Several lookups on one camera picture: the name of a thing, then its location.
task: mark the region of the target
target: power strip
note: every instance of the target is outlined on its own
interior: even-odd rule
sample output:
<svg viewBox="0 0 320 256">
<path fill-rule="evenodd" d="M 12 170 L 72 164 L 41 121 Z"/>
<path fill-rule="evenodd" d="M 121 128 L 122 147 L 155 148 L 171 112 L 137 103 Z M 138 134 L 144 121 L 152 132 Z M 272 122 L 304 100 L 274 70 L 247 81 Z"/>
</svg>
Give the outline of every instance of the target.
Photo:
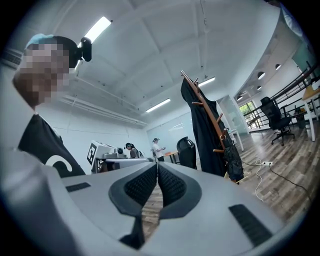
<svg viewBox="0 0 320 256">
<path fill-rule="evenodd" d="M 263 161 L 261 163 L 262 166 L 272 166 L 274 164 L 274 162 L 268 162 L 268 161 Z"/>
</svg>

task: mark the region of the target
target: wooden coat rack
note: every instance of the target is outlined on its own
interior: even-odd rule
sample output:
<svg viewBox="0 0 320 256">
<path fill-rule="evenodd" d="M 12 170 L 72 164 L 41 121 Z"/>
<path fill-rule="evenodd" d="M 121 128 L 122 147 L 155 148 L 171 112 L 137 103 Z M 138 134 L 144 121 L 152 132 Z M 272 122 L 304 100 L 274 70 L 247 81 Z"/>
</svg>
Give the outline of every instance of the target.
<svg viewBox="0 0 320 256">
<path fill-rule="evenodd" d="M 188 82 L 188 84 L 191 86 L 191 88 L 193 89 L 195 95 L 198 97 L 200 102 L 192 102 L 193 105 L 198 105 L 201 107 L 204 107 L 205 112 L 208 114 L 213 127 L 219 137 L 221 146 L 223 148 L 223 150 L 221 149 L 214 149 L 213 152 L 217 152 L 217 153 L 224 153 L 225 152 L 225 144 L 224 144 L 224 140 L 226 139 L 226 132 L 227 129 L 224 129 L 223 131 L 221 131 L 220 126 L 219 126 L 219 121 L 221 120 L 222 117 L 222 113 L 220 114 L 220 116 L 218 117 L 218 119 L 216 120 L 214 114 L 212 113 L 209 105 L 207 104 L 206 100 L 202 97 L 201 93 L 200 93 L 200 89 L 199 89 L 199 82 L 198 82 L 198 78 L 193 82 L 188 76 L 187 74 L 181 70 L 181 74 L 184 76 L 184 78 L 186 79 L 186 81 Z"/>
</svg>

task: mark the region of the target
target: person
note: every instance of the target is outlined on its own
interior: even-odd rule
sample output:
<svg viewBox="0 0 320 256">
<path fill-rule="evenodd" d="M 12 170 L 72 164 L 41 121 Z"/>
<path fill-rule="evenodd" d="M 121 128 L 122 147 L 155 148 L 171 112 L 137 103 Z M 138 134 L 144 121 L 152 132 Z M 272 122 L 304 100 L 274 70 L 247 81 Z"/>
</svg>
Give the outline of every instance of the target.
<svg viewBox="0 0 320 256">
<path fill-rule="evenodd" d="M 159 162 L 164 162 L 164 154 L 163 151 L 166 149 L 165 147 L 159 147 L 158 145 L 159 138 L 154 138 L 153 139 L 153 145 L 152 149 L 155 152 L 156 158 L 158 159 Z"/>
<path fill-rule="evenodd" d="M 125 144 L 125 148 L 130 151 L 130 158 L 140 158 L 140 153 L 132 143 Z"/>
<path fill-rule="evenodd" d="M 35 35 L 26 45 L 12 80 L 14 88 L 34 111 L 18 149 L 34 155 L 44 165 L 55 167 L 62 178 L 85 172 L 61 137 L 36 113 L 36 106 L 50 99 L 53 93 L 62 91 L 67 76 L 74 72 L 80 59 L 78 50 L 77 44 L 69 38 Z"/>
</svg>

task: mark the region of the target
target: white ceiling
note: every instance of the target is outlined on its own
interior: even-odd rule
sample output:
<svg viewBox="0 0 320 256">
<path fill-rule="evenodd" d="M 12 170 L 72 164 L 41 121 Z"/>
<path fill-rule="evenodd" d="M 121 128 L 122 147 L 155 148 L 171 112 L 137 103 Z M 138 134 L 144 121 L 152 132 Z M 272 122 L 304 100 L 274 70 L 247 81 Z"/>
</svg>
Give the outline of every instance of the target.
<svg viewBox="0 0 320 256">
<path fill-rule="evenodd" d="M 267 49 L 255 69 L 252 71 L 247 82 L 240 90 L 242 99 L 241 101 L 238 101 L 239 105 L 245 104 L 251 99 L 251 97 L 263 90 L 266 90 L 268 81 L 276 74 L 276 72 L 282 71 L 281 68 L 276 70 L 276 64 L 283 65 L 288 58 L 291 58 L 300 45 L 300 42 L 301 41 L 298 36 L 288 28 L 281 16 Z M 259 72 L 265 73 L 265 76 L 260 80 L 258 80 Z"/>
<path fill-rule="evenodd" d="M 69 93 L 150 123 L 185 104 L 180 70 L 200 82 L 215 76 L 204 86 L 208 92 L 226 87 L 230 71 L 250 54 L 248 46 L 259 36 L 258 10 L 267 6 L 263 0 L 43 0 L 9 46 L 22 50 L 36 33 L 78 43 L 102 16 L 113 20 L 93 43 L 92 61 L 79 68 L 90 85 L 72 82 Z M 146 114 L 167 98 L 166 107 Z"/>
</svg>

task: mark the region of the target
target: wooden floor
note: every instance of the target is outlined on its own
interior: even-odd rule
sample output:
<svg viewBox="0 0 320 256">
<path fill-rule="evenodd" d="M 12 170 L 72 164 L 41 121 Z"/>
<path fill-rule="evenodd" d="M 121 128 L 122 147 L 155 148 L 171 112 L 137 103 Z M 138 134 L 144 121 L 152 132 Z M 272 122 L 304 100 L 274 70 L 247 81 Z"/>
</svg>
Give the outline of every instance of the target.
<svg viewBox="0 0 320 256">
<path fill-rule="evenodd" d="M 291 136 L 285 137 L 284 146 L 281 146 L 281 139 L 271 145 L 272 138 L 276 137 L 272 130 L 243 135 L 241 141 L 244 151 L 242 152 L 239 144 L 237 145 L 241 160 L 252 165 L 257 159 L 272 161 L 271 168 L 275 173 L 305 187 L 313 198 L 320 178 L 320 123 L 313 121 L 313 125 L 315 141 L 311 141 L 308 124 L 306 129 L 302 130 L 295 125 L 291 129 L 295 134 L 295 139 Z M 245 172 L 244 176 L 250 176 L 240 182 L 239 186 L 256 196 L 255 189 L 261 181 L 256 175 L 259 166 L 250 166 L 244 163 L 242 166 Z M 309 208 L 309 199 L 302 188 L 272 173 L 268 166 L 262 166 L 259 174 L 263 181 L 257 189 L 257 195 L 285 222 L 291 221 Z M 158 226 L 159 212 L 163 207 L 162 200 L 162 193 L 157 185 L 142 210 L 143 231 L 146 240 Z"/>
</svg>

